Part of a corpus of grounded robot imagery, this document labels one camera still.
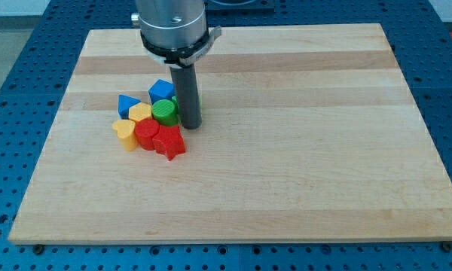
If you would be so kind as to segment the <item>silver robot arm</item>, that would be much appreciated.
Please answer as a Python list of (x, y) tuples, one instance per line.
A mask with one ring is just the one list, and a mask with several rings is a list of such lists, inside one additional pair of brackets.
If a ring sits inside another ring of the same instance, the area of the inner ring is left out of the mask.
[(202, 0), (136, 0), (133, 25), (140, 27), (144, 48), (155, 61), (175, 69), (195, 64), (221, 36), (209, 29)]

